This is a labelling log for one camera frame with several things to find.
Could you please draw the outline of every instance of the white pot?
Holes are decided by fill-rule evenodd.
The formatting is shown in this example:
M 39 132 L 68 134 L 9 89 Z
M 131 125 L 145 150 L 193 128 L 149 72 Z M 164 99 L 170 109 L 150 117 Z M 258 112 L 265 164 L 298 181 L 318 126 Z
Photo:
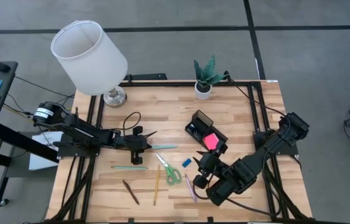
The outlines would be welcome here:
M 199 100 L 207 100 L 207 99 L 210 97 L 210 95 L 211 95 L 212 85 L 210 85 L 211 88 L 210 88 L 209 91 L 207 91 L 206 93 L 202 93 L 202 92 L 200 92 L 200 91 L 197 90 L 197 84 L 198 84 L 198 82 L 196 82 L 195 85 L 194 85 L 195 96 L 196 96 L 197 99 L 199 99 Z

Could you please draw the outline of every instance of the yellow pencil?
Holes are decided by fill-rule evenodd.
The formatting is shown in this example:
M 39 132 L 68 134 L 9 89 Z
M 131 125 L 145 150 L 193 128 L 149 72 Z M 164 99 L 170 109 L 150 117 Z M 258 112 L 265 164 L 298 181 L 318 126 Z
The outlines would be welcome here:
M 155 181 L 154 206 L 155 206 L 155 202 L 157 201 L 158 182 L 160 180 L 160 169 L 161 169 L 161 166 L 158 164 L 157 181 Z

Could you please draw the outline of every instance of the scissors blade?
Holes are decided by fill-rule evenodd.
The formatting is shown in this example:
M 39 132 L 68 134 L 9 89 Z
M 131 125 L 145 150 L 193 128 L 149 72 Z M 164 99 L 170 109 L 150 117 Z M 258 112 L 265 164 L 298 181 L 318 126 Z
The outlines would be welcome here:
M 155 155 L 158 157 L 158 159 L 160 160 L 160 162 L 162 163 L 162 165 L 164 165 L 165 167 L 168 166 L 168 164 L 164 161 L 164 159 L 162 159 L 162 158 L 160 157 L 160 155 L 158 155 L 157 153 L 155 153 Z

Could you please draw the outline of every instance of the scissors handle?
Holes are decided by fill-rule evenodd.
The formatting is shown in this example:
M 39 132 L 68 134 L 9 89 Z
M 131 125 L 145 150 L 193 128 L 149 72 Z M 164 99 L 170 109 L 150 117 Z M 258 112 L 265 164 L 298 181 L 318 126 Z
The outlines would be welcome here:
M 182 175 L 180 174 L 179 170 L 172 167 L 166 167 L 165 170 L 167 171 L 168 185 L 178 184 L 182 181 Z

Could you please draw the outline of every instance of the wooden table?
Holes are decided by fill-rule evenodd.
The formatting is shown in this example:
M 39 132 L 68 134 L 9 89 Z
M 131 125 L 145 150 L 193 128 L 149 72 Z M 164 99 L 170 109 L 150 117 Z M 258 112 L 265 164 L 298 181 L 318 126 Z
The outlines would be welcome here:
M 262 89 L 266 105 L 285 112 L 279 84 L 262 81 Z M 252 140 L 254 125 L 251 106 L 240 91 L 231 86 L 215 86 L 208 100 L 199 101 L 195 98 L 194 88 L 189 86 L 125 87 L 125 90 L 127 102 L 124 106 L 104 107 L 103 128 L 121 128 L 127 115 L 139 111 L 142 114 L 139 124 L 144 127 L 144 133 L 157 131 L 149 138 L 151 144 L 178 144 L 176 149 L 162 149 L 159 153 L 171 166 L 179 169 L 183 181 L 181 184 L 168 186 L 165 181 L 166 173 L 161 166 L 157 204 L 153 206 L 155 178 L 159 164 L 154 152 L 148 150 L 142 154 L 142 166 L 148 167 L 148 170 L 119 170 L 110 167 L 131 166 L 130 153 L 102 148 L 101 154 L 96 159 L 87 222 L 127 222 L 128 218 L 135 218 L 135 222 L 206 222 L 207 217 L 213 217 L 215 222 L 270 220 L 270 217 L 239 208 L 227 201 L 220 207 L 213 205 L 210 200 L 198 200 L 198 203 L 194 203 L 184 179 L 186 173 L 192 181 L 199 172 L 194 161 L 186 168 L 182 167 L 182 163 L 193 156 L 200 158 L 196 151 L 204 151 L 203 147 L 184 130 L 196 110 L 202 110 L 214 121 L 214 126 L 229 138 L 227 141 L 229 148 L 221 156 L 222 161 L 232 164 L 237 158 L 255 151 Z M 86 120 L 89 103 L 90 96 L 76 93 L 73 108 L 78 107 L 81 119 Z M 97 110 L 98 103 L 95 105 L 92 124 L 96 121 Z M 269 110 L 267 112 L 270 127 L 278 128 L 279 114 Z M 127 126 L 132 125 L 136 119 L 136 117 L 130 119 Z M 311 216 L 299 165 L 289 156 L 278 156 L 278 160 L 284 190 L 305 215 Z M 47 218 L 54 216 L 60 209 L 71 161 L 72 158 L 65 158 L 59 163 Z M 75 173 L 76 166 L 71 175 L 67 197 L 73 189 Z M 122 179 L 129 183 L 140 201 L 140 206 L 133 201 Z M 205 196 L 204 190 L 198 189 L 197 192 Z M 82 201 L 82 198 L 83 194 L 78 199 L 76 218 L 80 217 L 79 201 Z M 268 211 L 261 175 L 244 193 L 232 194 L 230 198 L 244 205 Z

